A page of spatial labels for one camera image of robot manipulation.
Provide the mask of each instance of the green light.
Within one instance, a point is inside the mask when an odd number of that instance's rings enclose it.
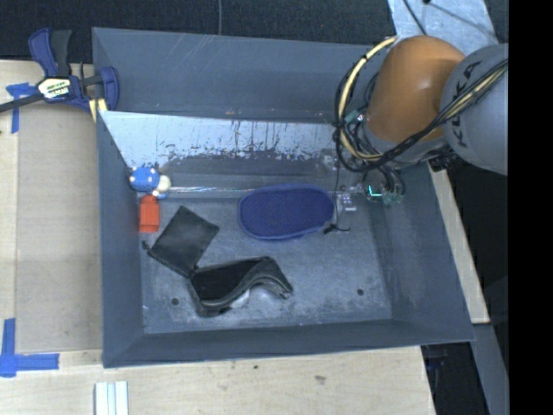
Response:
[[[369,192],[369,195],[371,197],[381,197],[382,196],[382,194],[373,194],[371,186],[369,186],[368,192]]]

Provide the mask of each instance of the orange robot part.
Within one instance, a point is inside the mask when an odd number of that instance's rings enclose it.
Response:
[[[153,195],[140,199],[139,232],[155,233],[159,230],[159,203]]]
[[[396,44],[380,69],[367,109],[372,133],[400,143],[428,126],[440,111],[449,75],[464,58],[459,49],[429,35]],[[436,129],[425,139],[441,135]]]

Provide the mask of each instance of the blue tape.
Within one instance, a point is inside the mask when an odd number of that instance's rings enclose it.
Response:
[[[38,93],[38,90],[30,85],[29,83],[18,83],[15,85],[7,85],[6,91],[10,93],[14,100],[19,99],[20,97],[27,97],[29,95],[35,95]],[[19,108],[13,110],[11,116],[11,133],[15,134],[19,131]]]
[[[16,354],[16,319],[3,322],[0,377],[14,378],[19,371],[59,369],[60,354]]]

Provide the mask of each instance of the gray bin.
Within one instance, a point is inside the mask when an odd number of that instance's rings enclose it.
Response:
[[[94,65],[114,66],[121,98],[98,118],[104,365],[321,354],[474,339],[426,164],[403,173],[394,206],[352,190],[349,232],[262,241],[238,223],[254,188],[308,182],[354,185],[334,158],[334,94],[366,51],[355,45],[93,30]],[[359,77],[353,103],[385,52]],[[294,286],[282,300],[252,289],[247,303],[200,317],[187,281],[143,249],[129,167],[155,164],[180,205],[219,226],[199,262],[269,255]]]

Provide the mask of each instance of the beige surface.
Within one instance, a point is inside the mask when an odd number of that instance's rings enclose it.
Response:
[[[474,324],[490,322],[486,301],[480,286],[480,281],[474,266],[473,255],[470,252],[465,228],[455,202],[453,189],[445,170],[430,171],[434,182],[436,196],[442,212],[444,226],[451,244],[451,252],[459,272],[461,287],[467,300],[468,313]]]
[[[86,74],[91,71],[87,66]],[[41,78],[34,62],[0,65],[2,87],[34,84]],[[6,112],[2,120],[9,124],[10,116]],[[4,163],[4,173],[13,174],[11,183],[14,177],[18,180],[17,188],[9,186],[12,207],[17,192],[18,214],[16,220],[13,214],[9,217],[8,227],[13,236],[16,225],[15,297],[13,286],[11,292],[16,350],[101,348],[98,164],[92,118],[76,108],[41,102],[20,109],[17,134],[5,130],[3,140],[18,150],[10,152],[12,167]],[[8,237],[5,245],[14,241]],[[13,262],[6,259],[6,265]]]
[[[419,348],[135,367],[71,366],[0,380],[0,413],[92,414],[99,381],[127,380],[130,415],[435,414]]]

